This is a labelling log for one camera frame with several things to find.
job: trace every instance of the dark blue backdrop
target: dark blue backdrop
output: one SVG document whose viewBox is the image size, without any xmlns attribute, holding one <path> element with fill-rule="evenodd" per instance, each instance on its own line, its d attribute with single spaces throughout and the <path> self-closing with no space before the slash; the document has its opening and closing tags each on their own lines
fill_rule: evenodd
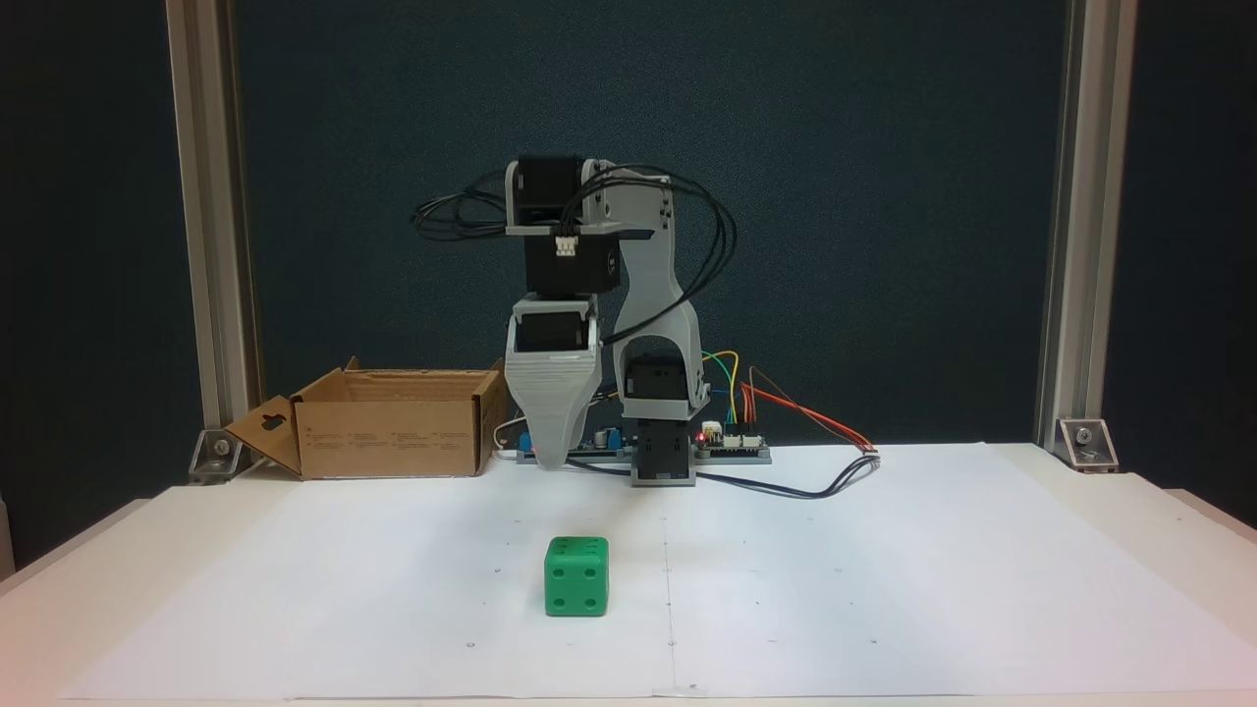
<svg viewBox="0 0 1257 707">
<path fill-rule="evenodd" d="M 1031 439 L 1063 3 L 239 10 L 269 392 L 351 353 L 491 364 L 519 244 L 406 219 L 517 153 L 578 152 L 669 166 L 737 214 L 738 258 L 695 302 L 708 347 L 875 439 Z M 709 233 L 681 209 L 684 273 Z M 769 415 L 777 440 L 823 437 Z"/>
<path fill-rule="evenodd" d="M 1141 3 L 1105 416 L 1123 463 L 1257 525 L 1257 4 Z"/>
<path fill-rule="evenodd" d="M 0 494 L 24 565 L 186 481 L 201 401 L 162 3 L 8 3 L 0 58 Z"/>
</svg>

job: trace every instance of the red wire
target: red wire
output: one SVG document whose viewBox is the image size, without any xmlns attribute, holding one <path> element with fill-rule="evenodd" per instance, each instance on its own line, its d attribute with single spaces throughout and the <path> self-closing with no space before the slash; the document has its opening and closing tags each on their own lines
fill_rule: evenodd
<svg viewBox="0 0 1257 707">
<path fill-rule="evenodd" d="M 773 395 L 771 392 L 766 392 L 763 390 L 759 390 L 758 387 L 752 387 L 749 384 L 745 384 L 745 382 L 742 384 L 742 395 L 743 395 L 743 399 L 745 399 L 749 395 L 762 395 L 762 396 L 767 398 L 768 400 L 771 400 L 773 403 L 777 403 L 778 405 L 798 410 L 799 413 L 803 413 L 804 415 L 812 418 L 813 420 L 828 424 L 833 429 L 836 429 L 840 433 L 842 433 L 843 435 L 846 435 L 851 442 L 854 442 L 856 444 L 856 447 L 860 447 L 862 449 L 872 449 L 874 448 L 872 442 L 869 442 L 869 438 L 866 438 L 865 435 L 857 433 L 856 430 L 848 428 L 847 425 L 845 425 L 845 424 L 842 424 L 842 423 L 840 423 L 837 420 L 826 418 L 825 415 L 817 413 L 816 410 L 812 410 L 810 408 L 804 408 L 804 406 L 798 405 L 796 403 L 791 403 L 789 400 L 786 400 L 784 398 L 777 398 L 776 395 Z"/>
<path fill-rule="evenodd" d="M 755 367 L 754 366 L 747 366 L 747 381 L 750 382 L 750 395 L 748 396 L 747 391 L 743 390 L 742 391 L 742 398 L 743 398 L 743 400 L 745 400 L 747 398 L 750 398 L 750 419 L 752 419 L 752 421 L 758 421 L 759 420 L 759 409 L 755 408 L 755 392 L 754 392 L 755 391 Z"/>
</svg>

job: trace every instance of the white connector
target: white connector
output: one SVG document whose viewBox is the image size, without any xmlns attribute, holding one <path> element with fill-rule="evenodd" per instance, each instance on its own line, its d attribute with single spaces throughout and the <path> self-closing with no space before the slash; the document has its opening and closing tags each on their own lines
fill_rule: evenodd
<svg viewBox="0 0 1257 707">
<path fill-rule="evenodd" d="M 556 235 L 554 254 L 559 258 L 576 258 L 576 242 L 574 235 Z"/>
<path fill-rule="evenodd" d="M 724 426 L 715 420 L 703 423 L 703 438 L 716 444 L 724 438 Z"/>
</svg>

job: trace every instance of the metal bracket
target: metal bracket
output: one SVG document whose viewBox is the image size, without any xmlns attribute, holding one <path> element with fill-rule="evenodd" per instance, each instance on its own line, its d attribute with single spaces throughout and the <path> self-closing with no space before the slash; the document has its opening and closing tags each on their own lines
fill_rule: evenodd
<svg viewBox="0 0 1257 707">
<path fill-rule="evenodd" d="M 214 486 L 226 483 L 244 469 L 240 457 L 244 445 L 220 429 L 202 430 L 196 438 L 192 463 L 187 467 L 189 486 Z"/>
<path fill-rule="evenodd" d="M 1084 474 L 1120 472 L 1109 425 L 1101 419 L 1058 420 L 1055 450 L 1073 470 Z"/>
</svg>

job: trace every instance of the white table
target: white table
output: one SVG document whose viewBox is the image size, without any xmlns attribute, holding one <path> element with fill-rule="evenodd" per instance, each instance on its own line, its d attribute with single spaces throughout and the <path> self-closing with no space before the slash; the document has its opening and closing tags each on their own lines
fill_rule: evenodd
<svg viewBox="0 0 1257 707">
<path fill-rule="evenodd" d="M 1029 444 L 994 449 L 1038 481 L 1082 520 L 1166 580 L 1233 633 L 1257 645 L 1257 543 L 1243 526 L 1226 527 L 1134 474 L 1085 477 Z M 226 486 L 172 488 L 129 507 L 64 556 L 0 584 L 0 704 L 83 704 L 55 696 L 93 660 L 123 640 L 194 572 L 224 555 L 250 523 L 297 488 L 284 472 L 256 469 Z M 1217 515 L 1208 507 L 1203 511 Z M 430 701 L 321 702 L 395 707 Z M 463 699 L 464 707 L 503 701 Z M 637 707 L 647 701 L 615 701 Z M 715 702 L 748 702 L 727 701 Z M 1022 697 L 811 698 L 877 706 L 1238 706 L 1257 692 Z M 222 702 L 117 702 L 101 707 L 216 707 Z M 231 704 L 263 704 L 233 702 Z M 660 698 L 649 701 L 651 707 Z"/>
</svg>

